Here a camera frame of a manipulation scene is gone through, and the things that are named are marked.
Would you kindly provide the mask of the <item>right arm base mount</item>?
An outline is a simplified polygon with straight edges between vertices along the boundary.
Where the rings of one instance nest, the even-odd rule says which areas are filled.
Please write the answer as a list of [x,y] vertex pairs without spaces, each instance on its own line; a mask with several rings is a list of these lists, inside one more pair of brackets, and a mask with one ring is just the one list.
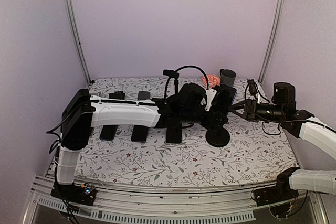
[[253,200],[257,204],[257,206],[264,206],[285,200],[294,199],[294,202],[289,204],[289,207],[285,212],[277,213],[275,210],[270,211],[271,214],[278,220],[283,220],[294,216],[303,208],[308,198],[308,191],[306,191],[302,204],[297,209],[295,209],[295,204],[298,200],[299,192],[298,190],[290,188],[289,177],[299,169],[299,167],[291,167],[280,173],[276,178],[276,184],[274,186],[254,187],[250,193],[251,200]]

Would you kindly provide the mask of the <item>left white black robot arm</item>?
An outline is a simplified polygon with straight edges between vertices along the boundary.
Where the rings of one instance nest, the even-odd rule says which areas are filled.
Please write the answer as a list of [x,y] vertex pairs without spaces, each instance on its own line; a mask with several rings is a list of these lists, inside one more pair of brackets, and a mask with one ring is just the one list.
[[230,140],[224,129],[225,92],[220,86],[204,89],[195,83],[174,87],[174,94],[146,100],[105,99],[80,89],[62,114],[61,122],[48,131],[60,129],[60,147],[56,168],[57,190],[67,200],[78,195],[73,185],[80,151],[89,141],[90,130],[106,125],[135,125],[166,129],[166,142],[182,141],[182,123],[197,123],[207,130],[206,140],[213,147],[224,147]]

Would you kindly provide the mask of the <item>black phone blue edge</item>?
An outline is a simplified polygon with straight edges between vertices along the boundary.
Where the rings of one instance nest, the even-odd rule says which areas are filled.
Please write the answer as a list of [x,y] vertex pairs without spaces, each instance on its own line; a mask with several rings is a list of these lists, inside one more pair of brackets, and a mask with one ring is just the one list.
[[102,141],[113,141],[116,135],[117,125],[104,125],[102,127],[99,139]]

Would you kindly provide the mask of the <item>black round base phone stand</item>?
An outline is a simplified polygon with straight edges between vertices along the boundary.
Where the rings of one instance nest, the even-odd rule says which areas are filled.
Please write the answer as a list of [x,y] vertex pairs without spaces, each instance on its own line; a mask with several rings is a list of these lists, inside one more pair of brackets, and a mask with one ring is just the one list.
[[151,97],[151,94],[148,91],[139,91],[138,93],[138,101],[149,100],[150,97]]

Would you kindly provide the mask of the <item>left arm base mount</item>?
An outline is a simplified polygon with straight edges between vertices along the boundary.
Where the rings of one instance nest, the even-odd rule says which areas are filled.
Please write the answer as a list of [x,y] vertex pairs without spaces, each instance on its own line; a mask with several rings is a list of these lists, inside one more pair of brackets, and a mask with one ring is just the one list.
[[71,185],[61,185],[58,182],[54,182],[50,195],[63,201],[93,206],[96,193],[95,186],[88,183],[82,185],[75,185],[74,183]]

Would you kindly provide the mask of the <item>black folding phone stand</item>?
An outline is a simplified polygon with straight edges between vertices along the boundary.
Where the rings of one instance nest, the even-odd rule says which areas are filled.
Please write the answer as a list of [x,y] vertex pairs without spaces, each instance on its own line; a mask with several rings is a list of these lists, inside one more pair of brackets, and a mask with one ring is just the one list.
[[123,91],[116,91],[114,93],[109,93],[109,99],[124,100],[125,93]]

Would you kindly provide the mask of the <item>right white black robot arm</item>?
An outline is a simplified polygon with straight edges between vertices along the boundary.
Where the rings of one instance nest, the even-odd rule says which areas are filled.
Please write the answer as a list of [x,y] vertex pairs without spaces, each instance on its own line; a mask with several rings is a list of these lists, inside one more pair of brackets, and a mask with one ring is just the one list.
[[[295,87],[287,82],[274,83],[272,102],[260,103],[257,99],[244,98],[231,105],[229,111],[249,122],[277,123],[295,138],[311,143],[335,158],[335,130],[314,114],[297,110]],[[277,176],[271,196],[282,201],[296,190],[335,195],[335,171],[289,168]]]

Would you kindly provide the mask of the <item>black tall round-base stand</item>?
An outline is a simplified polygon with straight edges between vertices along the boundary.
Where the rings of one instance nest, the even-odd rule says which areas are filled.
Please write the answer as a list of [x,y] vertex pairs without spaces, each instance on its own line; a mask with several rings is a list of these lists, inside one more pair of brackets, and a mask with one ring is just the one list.
[[206,141],[209,145],[213,147],[224,147],[230,141],[230,134],[225,128],[220,128],[218,130],[207,130],[205,134]]

